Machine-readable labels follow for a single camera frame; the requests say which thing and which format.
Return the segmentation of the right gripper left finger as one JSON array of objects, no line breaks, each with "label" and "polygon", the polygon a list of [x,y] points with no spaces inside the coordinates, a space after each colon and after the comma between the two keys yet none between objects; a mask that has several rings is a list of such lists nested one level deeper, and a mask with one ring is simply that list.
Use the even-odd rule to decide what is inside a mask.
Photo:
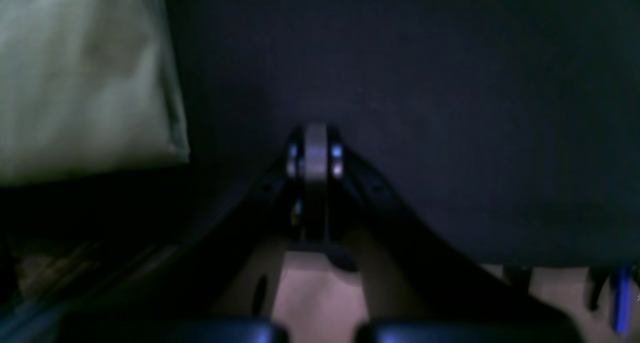
[{"label": "right gripper left finger", "polygon": [[318,241],[318,125],[213,230],[146,277],[67,315],[58,343],[286,343],[271,311],[291,241]]}]

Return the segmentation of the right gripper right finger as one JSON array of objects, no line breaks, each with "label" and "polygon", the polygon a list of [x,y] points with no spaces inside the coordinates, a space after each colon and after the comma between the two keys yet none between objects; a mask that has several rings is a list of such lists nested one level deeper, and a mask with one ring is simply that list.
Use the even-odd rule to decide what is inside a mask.
[{"label": "right gripper right finger", "polygon": [[316,125],[316,235],[343,243],[369,315],[357,343],[581,343],[562,311],[503,283],[430,230],[386,179]]}]

